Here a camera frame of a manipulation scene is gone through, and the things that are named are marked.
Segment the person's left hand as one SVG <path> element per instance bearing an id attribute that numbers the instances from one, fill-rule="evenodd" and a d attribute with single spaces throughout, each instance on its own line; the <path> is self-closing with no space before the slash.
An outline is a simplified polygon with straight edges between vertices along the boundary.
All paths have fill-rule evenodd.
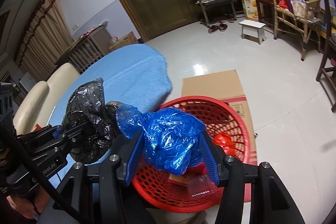
<path id="1" fill-rule="evenodd" d="M 32 202 L 16 195 L 8 196 L 6 199 L 10 206 L 25 218 L 34 219 L 34 215 L 41 213 L 45 209 L 50 196 L 43 188 L 39 188 Z"/>

